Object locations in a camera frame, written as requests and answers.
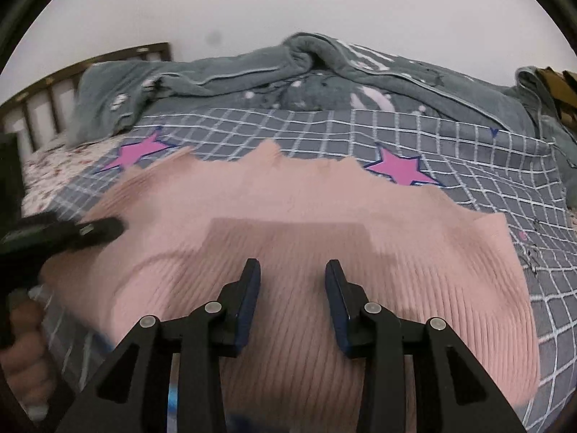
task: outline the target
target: wooden headboard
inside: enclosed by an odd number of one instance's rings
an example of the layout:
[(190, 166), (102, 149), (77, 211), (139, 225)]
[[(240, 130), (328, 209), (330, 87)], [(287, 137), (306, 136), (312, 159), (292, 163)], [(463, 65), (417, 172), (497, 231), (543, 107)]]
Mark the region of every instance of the wooden headboard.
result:
[[(0, 105), (0, 132), (18, 132), (22, 154), (24, 157), (28, 156), (66, 128), (66, 109), (58, 94), (62, 88), (65, 92), (72, 91), (76, 95), (80, 78), (94, 63), (137, 58), (170, 61), (172, 59), (170, 44), (165, 42), (141, 45), (105, 53), (36, 81)], [(48, 119), (39, 118), (36, 110), (41, 110), (39, 109), (41, 106), (44, 110), (48, 108)]]

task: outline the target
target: ribbed knit fabric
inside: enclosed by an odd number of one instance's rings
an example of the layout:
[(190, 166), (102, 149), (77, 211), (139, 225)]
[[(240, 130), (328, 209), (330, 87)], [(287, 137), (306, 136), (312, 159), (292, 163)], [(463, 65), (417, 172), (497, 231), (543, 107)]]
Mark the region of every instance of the ribbed knit fabric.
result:
[(108, 246), (52, 258), (42, 275), (79, 318), (115, 343), (140, 317), (187, 315), (260, 260), (250, 342), (221, 362), (225, 407), (272, 427), (355, 429), (364, 363), (339, 351), (324, 267), (399, 317), (445, 318), (512, 405), (536, 391), (529, 294), (501, 214), (400, 186), (352, 157), (284, 157), (266, 141), (237, 162), (181, 149), (127, 171), (85, 219), (120, 216)]

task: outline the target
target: headboard slat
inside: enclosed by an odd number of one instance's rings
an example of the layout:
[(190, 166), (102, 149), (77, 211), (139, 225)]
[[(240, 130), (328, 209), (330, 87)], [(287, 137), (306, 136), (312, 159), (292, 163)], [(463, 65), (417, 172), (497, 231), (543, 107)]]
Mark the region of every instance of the headboard slat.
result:
[(30, 141), (32, 151), (36, 151), (38, 149), (38, 145), (36, 143), (36, 138), (34, 137), (32, 122), (30, 122), (30, 110), (28, 109), (28, 103), (26, 102), (26, 100), (23, 100), (20, 106), (22, 109), (22, 114), (24, 115), (24, 123), (26, 124), (26, 133), (28, 135), (28, 141)]
[(78, 73), (72, 77), (72, 86), (74, 86), (74, 94), (78, 93), (78, 87), (80, 85), (80, 78), (82, 77), (84, 72)]
[(170, 44), (165, 44), (162, 49), (158, 51), (160, 54), (160, 59), (162, 62), (171, 62), (172, 61), (172, 49), (170, 48)]
[(48, 94), (48, 103), (50, 104), (50, 113), (52, 114), (52, 125), (54, 127), (54, 131), (58, 134), (62, 131), (63, 122), (58, 115), (58, 109), (56, 109), (56, 102), (54, 101), (52, 86), (48, 86), (48, 88), (46, 88), (46, 93)]

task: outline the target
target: gray blanket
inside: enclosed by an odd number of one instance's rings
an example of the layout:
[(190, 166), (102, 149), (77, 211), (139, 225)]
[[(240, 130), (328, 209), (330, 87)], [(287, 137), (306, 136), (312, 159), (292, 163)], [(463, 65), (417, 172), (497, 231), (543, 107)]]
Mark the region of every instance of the gray blanket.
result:
[[(455, 202), (481, 212), (503, 212), (523, 266), (536, 320), (541, 360), (539, 391), (517, 413), (532, 433), (559, 414), (577, 380), (577, 242), (564, 205), (551, 145), (504, 130), (371, 111), (182, 110), (184, 99), (150, 106), (123, 144), (154, 132), (176, 148), (191, 146), (203, 160), (235, 160), (264, 138), (274, 138), (293, 157), (354, 156), (362, 165), (380, 159), (380, 147), (422, 159), (422, 171)], [(174, 151), (143, 157), (146, 167)], [(119, 155), (114, 149), (74, 178), (50, 208), (79, 219), (120, 177), (102, 171)], [(82, 388), (102, 361), (96, 335), (82, 328), (55, 300), (48, 306), (52, 352), (66, 379)]]
[(383, 54), (321, 34), (299, 33), (281, 45), (195, 62), (107, 62), (83, 76), (69, 146), (131, 128), (158, 99), (181, 97), (187, 111), (378, 109), (498, 128), (556, 143), (568, 205), (577, 206), (577, 145), (541, 108), (547, 93), (531, 70), (517, 86), (494, 86), (427, 63)]

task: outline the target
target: white wall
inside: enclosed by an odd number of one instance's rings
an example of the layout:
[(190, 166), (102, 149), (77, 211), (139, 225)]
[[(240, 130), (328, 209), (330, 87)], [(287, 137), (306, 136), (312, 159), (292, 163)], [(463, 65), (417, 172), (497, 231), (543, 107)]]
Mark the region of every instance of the white wall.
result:
[(100, 53), (158, 41), (177, 60), (247, 52), (315, 31), (501, 84), (517, 67), (577, 71), (535, 0), (53, 0), (0, 75), (0, 102)]

